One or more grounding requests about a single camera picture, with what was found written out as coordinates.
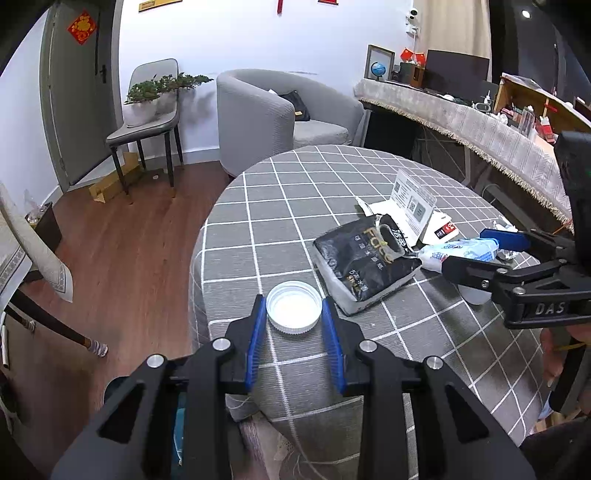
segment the tablecloth fringe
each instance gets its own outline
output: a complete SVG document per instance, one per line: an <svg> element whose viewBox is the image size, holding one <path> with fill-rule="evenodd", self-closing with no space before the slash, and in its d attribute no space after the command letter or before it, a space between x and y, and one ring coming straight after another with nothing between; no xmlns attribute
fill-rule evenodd
<svg viewBox="0 0 591 480"><path fill-rule="evenodd" d="M504 173L512 181L514 181L517 185L519 185L526 192L528 192L533 198L535 198L537 200L537 202L539 204L541 204L542 206L547 208L550 212L552 212L554 217L559 222L561 222L563 225L565 225L566 228L568 228L571 232L574 232L571 219L568 216L566 216L559 208L556 208L555 205L550 200L548 200L548 198L543 193L541 193L538 190L536 190L535 188L533 188L527 181L525 181L519 175L517 175L517 173L515 173L514 171L505 167L501 162L499 162L495 158L491 157L484 150L481 150L479 147L475 146L474 144L471 144L469 141L464 140L462 137L458 136L457 134L455 134L454 132L452 132L448 129L441 127L440 125L437 125L437 124L434 124L428 120L425 120L424 118L422 118L420 116L408 113L405 110L397 108L393 105L382 102L380 100L375 100L375 99L370 99L370 98L365 98L365 97L361 97L361 98L359 98L359 100L361 102L371 103L373 105L377 105L382 108L385 108L386 110L391 110L399 115L405 116L406 118L409 118L415 122L418 122L427 128L431 128L433 130L436 130L437 132L441 133L442 135L445 135L445 136L455 140L456 142L463 145L464 147L468 147L475 154L477 154L479 157L481 157L482 159L484 159L488 163L492 164L497 170Z"/></svg>

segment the blue gripper pad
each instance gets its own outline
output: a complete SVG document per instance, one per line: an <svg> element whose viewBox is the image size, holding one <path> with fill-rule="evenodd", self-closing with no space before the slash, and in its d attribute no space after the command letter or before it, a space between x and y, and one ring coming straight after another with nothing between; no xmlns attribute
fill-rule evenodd
<svg viewBox="0 0 591 480"><path fill-rule="evenodd" d="M480 232L480 238L494 238L499 242L501 250L511 250L512 252L525 252L531 246L530 241L521 232L504 232L485 228Z"/></svg>
<svg viewBox="0 0 591 480"><path fill-rule="evenodd" d="M245 385L248 391L252 390L258 376L258 367L261 360L261 348L267 325L267 299L262 298L258 311L255 313L255 325L252 329L248 353L246 354Z"/></svg>
<svg viewBox="0 0 591 480"><path fill-rule="evenodd" d="M345 361L343 351L340 347L339 336L335 329L335 322L330 312L328 299L322 300L322 339L326 352L328 353L330 377L335 388L341 393L345 393Z"/></svg>

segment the red wall decoration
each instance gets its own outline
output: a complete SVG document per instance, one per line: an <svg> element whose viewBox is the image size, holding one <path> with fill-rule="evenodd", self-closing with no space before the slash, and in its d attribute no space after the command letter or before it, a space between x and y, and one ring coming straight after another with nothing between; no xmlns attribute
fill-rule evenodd
<svg viewBox="0 0 591 480"><path fill-rule="evenodd" d="M68 32L76 39L76 41L82 45L91 33L96 29L95 21L88 14L86 10L83 10L78 18L76 18L72 25L68 27Z"/></svg>

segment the bonsai tree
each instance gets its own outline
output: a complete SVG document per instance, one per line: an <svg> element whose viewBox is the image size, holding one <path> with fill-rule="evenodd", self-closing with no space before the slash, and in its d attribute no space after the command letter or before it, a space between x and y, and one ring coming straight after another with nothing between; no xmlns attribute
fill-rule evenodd
<svg viewBox="0 0 591 480"><path fill-rule="evenodd" d="M177 75L176 85L177 88L193 89L202 83L211 82L212 80L213 79L205 75L197 75L194 77L193 75L185 75L184 72L181 72Z"/></svg>
<svg viewBox="0 0 591 480"><path fill-rule="evenodd" d="M184 72L179 73L176 77L172 75L163 75L159 80L155 81L158 93L168 93L181 88L193 89L202 83L211 82L213 79L205 75L185 75Z"/></svg>
<svg viewBox="0 0 591 480"><path fill-rule="evenodd" d="M158 86L153 80L146 80L131 86L125 104L151 102L158 98Z"/></svg>
<svg viewBox="0 0 591 480"><path fill-rule="evenodd" d="M158 93L168 93L177 89L176 78L173 78L172 75L163 75L155 83Z"/></svg>

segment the white bottle cap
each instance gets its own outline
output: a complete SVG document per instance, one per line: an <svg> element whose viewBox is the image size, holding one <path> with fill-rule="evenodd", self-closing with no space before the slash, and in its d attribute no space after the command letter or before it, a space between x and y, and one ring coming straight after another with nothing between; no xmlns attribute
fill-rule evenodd
<svg viewBox="0 0 591 480"><path fill-rule="evenodd" d="M267 314L273 326L284 333L312 329L322 313L322 298L314 287L301 281L286 281L267 295Z"/></svg>

